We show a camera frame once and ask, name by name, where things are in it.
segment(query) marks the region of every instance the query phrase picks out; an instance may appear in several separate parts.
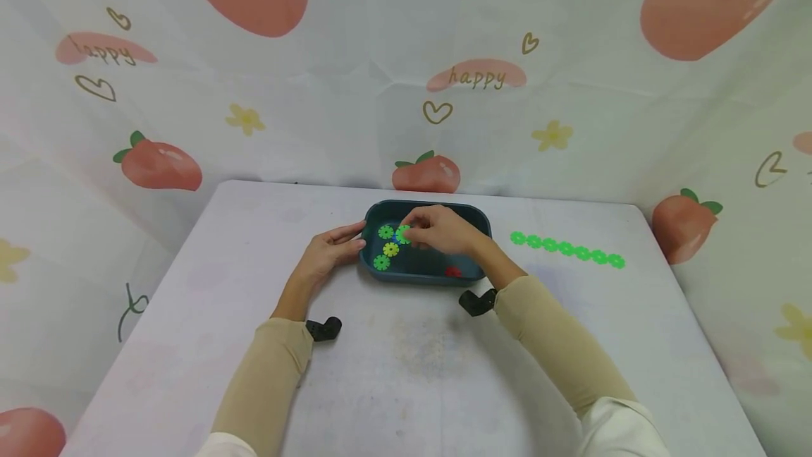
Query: cloth wall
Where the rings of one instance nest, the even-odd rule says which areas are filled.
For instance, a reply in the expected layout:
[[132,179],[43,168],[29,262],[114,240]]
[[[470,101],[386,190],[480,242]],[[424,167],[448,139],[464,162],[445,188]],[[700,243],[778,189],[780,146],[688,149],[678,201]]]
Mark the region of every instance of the cloth wall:
[[808,453],[811,13],[0,0],[0,456],[69,434],[230,178],[640,205],[766,450]]

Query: tray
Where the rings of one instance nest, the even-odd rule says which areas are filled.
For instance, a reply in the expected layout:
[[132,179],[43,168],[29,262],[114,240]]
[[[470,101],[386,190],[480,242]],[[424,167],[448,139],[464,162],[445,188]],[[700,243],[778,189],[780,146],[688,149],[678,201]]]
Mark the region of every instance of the tray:
[[384,245],[397,243],[395,236],[381,238],[379,229],[382,226],[391,226],[396,231],[402,219],[412,211],[412,208],[429,205],[449,207],[482,233],[491,236],[491,222],[479,208],[471,205],[411,200],[377,202],[367,211],[367,226],[362,232],[362,237],[367,240],[367,245],[359,253],[360,264],[363,264],[375,279],[385,282],[464,287],[471,286],[485,277],[485,272],[469,256],[446,255],[439,250],[422,250],[399,243],[398,253],[389,259],[389,268],[383,271],[375,269],[374,260],[383,254]]

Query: row of green gears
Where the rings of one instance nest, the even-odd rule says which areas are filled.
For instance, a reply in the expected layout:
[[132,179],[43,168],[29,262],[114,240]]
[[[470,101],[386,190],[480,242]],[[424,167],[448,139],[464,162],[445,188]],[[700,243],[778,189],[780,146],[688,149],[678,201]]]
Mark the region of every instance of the row of green gears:
[[383,254],[379,254],[375,256],[375,259],[372,260],[372,265],[375,269],[383,271],[389,268],[392,265],[392,261],[390,258],[394,258],[400,252],[400,245],[410,244],[412,241],[408,240],[404,237],[404,231],[409,229],[408,225],[398,226],[397,231],[389,225],[381,226],[378,229],[378,237],[383,238],[384,240],[389,240],[392,236],[395,236],[395,242],[387,242],[383,244]]
[[607,254],[600,249],[589,250],[583,245],[573,245],[568,242],[557,242],[554,238],[544,238],[539,236],[526,236],[520,231],[510,233],[510,241],[516,245],[529,245],[533,249],[545,248],[549,252],[560,252],[565,256],[574,255],[582,261],[593,260],[597,264],[610,264],[616,269],[621,269],[626,266],[626,260],[623,256],[618,254]]

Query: black clamp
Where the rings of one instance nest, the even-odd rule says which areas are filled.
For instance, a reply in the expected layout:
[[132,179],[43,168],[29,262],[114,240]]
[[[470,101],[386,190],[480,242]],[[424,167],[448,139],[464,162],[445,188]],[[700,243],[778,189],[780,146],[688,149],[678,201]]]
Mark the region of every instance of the black clamp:
[[313,336],[315,343],[321,341],[332,341],[338,337],[338,332],[341,331],[341,319],[335,316],[327,318],[326,322],[316,323],[314,320],[308,319],[304,327]]
[[466,290],[465,293],[462,293],[460,296],[460,305],[465,309],[465,312],[468,312],[473,317],[482,316],[490,311],[495,304],[496,290],[493,289],[487,290],[485,295],[481,297],[477,297],[474,292],[470,290]]

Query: white table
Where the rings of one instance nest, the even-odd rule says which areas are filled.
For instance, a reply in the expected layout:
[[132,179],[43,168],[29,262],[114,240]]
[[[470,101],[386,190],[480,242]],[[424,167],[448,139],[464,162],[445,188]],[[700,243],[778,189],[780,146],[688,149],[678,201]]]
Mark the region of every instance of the white table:
[[[631,205],[228,181],[219,186],[63,457],[193,456],[258,324],[309,239],[386,199],[465,202],[493,237],[597,335],[673,456],[763,457],[646,220]],[[510,242],[538,233],[627,266]],[[490,289],[487,280],[475,292]],[[493,312],[462,290],[338,272],[309,317],[342,319],[319,343],[290,416],[287,456],[569,456],[580,428]]]

